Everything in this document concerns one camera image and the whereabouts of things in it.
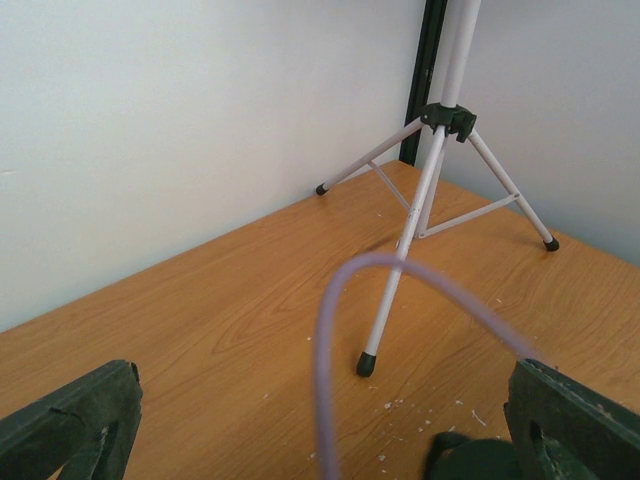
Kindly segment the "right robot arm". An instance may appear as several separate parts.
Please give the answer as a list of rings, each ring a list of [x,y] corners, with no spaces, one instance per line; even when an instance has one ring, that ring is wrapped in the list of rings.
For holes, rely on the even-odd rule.
[[[423,479],[523,479],[515,448],[499,439],[440,432],[432,437]]]

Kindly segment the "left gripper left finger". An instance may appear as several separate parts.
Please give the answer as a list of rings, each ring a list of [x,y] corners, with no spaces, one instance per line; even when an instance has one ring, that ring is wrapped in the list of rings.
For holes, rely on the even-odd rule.
[[[1,420],[3,479],[122,479],[141,421],[137,366],[112,360]]]

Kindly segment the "white tripod music stand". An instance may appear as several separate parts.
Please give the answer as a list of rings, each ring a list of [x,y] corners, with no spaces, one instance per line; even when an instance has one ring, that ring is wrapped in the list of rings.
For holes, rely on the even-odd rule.
[[[480,7],[480,0],[460,1],[454,7],[453,39],[440,101],[424,106],[416,119],[409,122],[400,131],[376,146],[340,173],[318,185],[315,189],[316,194],[322,196],[336,184],[360,170],[362,167],[369,166],[374,170],[390,188],[400,203],[408,210],[408,217],[402,235],[396,245],[396,256],[402,260],[407,258],[411,243],[414,239],[426,238],[505,207],[511,203],[517,204],[522,213],[527,217],[540,235],[547,251],[554,252],[559,249],[557,239],[540,220],[475,129],[477,116],[458,104]],[[413,201],[408,203],[399,193],[393,182],[382,172],[380,167],[375,164],[375,159],[424,128],[429,128],[432,131],[433,140]],[[503,186],[507,192],[507,196],[485,207],[430,227],[428,222],[435,198],[439,174],[448,141],[452,138],[459,143],[471,143],[475,151]]]

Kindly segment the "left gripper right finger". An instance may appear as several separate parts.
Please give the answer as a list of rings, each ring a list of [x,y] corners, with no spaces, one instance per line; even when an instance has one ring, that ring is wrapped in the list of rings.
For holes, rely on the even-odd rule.
[[[525,479],[639,477],[639,415],[540,361],[516,362],[504,414]]]

